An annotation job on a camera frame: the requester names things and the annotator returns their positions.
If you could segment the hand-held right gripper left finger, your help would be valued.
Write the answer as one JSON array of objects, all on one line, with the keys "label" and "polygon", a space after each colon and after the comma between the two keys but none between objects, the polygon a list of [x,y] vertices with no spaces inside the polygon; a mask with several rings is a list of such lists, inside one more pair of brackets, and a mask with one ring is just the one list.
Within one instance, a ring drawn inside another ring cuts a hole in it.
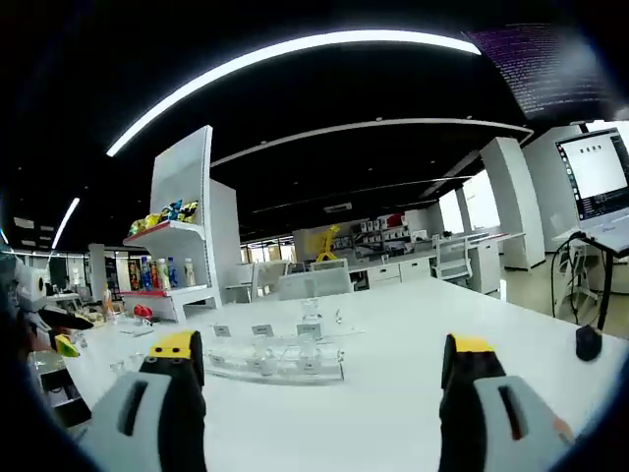
[{"label": "hand-held right gripper left finger", "polygon": [[203,386],[200,332],[171,333],[98,400],[78,444],[98,471],[204,471]]}]

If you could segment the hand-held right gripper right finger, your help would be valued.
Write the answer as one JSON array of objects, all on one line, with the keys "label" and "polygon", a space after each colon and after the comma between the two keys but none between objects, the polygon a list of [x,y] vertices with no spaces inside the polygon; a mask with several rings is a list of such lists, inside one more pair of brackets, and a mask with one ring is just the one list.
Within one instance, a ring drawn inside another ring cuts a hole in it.
[{"label": "hand-held right gripper right finger", "polygon": [[565,422],[482,339],[446,335],[441,389],[440,471],[548,471],[574,445]]}]

